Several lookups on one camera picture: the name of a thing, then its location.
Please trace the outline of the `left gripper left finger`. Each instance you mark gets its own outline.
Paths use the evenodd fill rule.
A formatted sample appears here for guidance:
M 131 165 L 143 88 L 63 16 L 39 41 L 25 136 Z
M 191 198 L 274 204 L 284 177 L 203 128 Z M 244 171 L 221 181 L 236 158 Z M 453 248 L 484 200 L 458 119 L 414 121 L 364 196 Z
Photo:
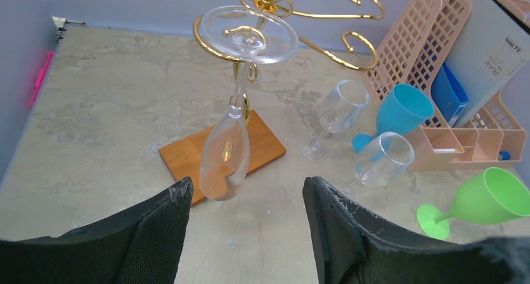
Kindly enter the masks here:
M 173 283 L 189 221 L 193 183 L 61 236 L 1 241 L 2 283 Z

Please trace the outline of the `clear flute wine glass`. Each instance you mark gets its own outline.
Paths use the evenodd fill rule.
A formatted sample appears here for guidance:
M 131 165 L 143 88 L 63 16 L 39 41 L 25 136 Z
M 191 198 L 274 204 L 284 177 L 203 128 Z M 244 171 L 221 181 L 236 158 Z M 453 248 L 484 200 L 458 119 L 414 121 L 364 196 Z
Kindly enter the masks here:
M 202 17 L 199 31 L 221 54 L 242 61 L 227 113 L 210 132 L 201 154 L 201 192 L 209 200 L 226 201 L 238 194 L 249 166 L 243 104 L 250 67 L 289 59 L 298 49 L 299 38 L 281 18 L 245 6 L 212 9 Z

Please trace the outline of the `green plastic goblet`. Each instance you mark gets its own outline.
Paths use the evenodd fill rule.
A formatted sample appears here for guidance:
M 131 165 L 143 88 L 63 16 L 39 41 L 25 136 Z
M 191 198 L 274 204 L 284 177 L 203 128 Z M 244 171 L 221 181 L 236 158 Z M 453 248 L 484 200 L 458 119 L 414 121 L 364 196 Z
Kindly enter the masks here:
M 455 192 L 447 213 L 433 205 L 421 205 L 416 219 L 429 237 L 449 237 L 448 219 L 468 223 L 495 225 L 529 216 L 529 190 L 511 172 L 490 167 L 463 183 Z

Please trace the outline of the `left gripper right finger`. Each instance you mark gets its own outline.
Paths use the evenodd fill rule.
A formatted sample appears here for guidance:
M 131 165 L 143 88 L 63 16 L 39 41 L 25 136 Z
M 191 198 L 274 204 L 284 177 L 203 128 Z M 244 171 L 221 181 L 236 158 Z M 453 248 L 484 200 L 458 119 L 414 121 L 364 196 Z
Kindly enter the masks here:
M 459 245 L 415 233 L 319 176 L 302 196 L 320 283 L 528 283 L 529 238 Z

